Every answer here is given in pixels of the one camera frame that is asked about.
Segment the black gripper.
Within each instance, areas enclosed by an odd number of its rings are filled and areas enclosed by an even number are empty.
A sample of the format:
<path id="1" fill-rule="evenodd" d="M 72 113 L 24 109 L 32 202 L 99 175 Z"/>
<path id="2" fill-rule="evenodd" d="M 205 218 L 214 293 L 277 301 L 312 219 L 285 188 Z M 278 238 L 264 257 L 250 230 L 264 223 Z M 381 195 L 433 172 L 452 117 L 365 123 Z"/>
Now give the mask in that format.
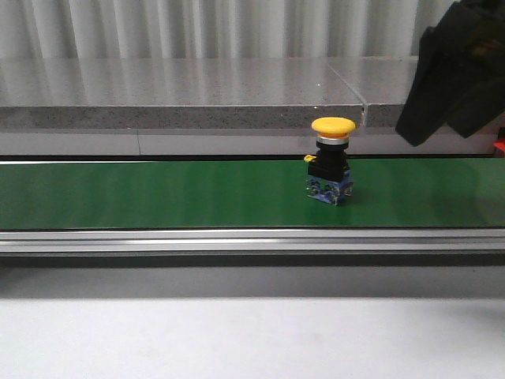
<path id="1" fill-rule="evenodd" d="M 416 73 L 395 131 L 412 146 L 445 123 L 467 138 L 503 112 L 504 2 L 454 2 L 420 39 Z"/>

